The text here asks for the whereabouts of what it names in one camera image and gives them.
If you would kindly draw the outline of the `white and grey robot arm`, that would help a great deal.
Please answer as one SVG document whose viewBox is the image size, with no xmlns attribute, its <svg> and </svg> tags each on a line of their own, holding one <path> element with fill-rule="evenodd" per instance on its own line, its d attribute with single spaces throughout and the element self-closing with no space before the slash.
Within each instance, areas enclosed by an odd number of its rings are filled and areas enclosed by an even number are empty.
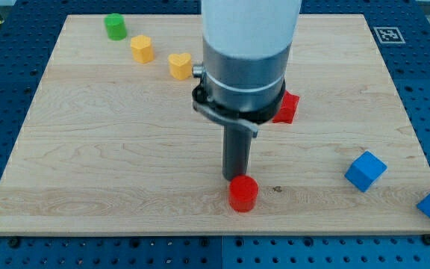
<svg viewBox="0 0 430 269">
<path fill-rule="evenodd" d="M 277 112 L 300 0 L 202 0 L 203 59 L 193 107 L 209 120 L 258 134 Z"/>
</svg>

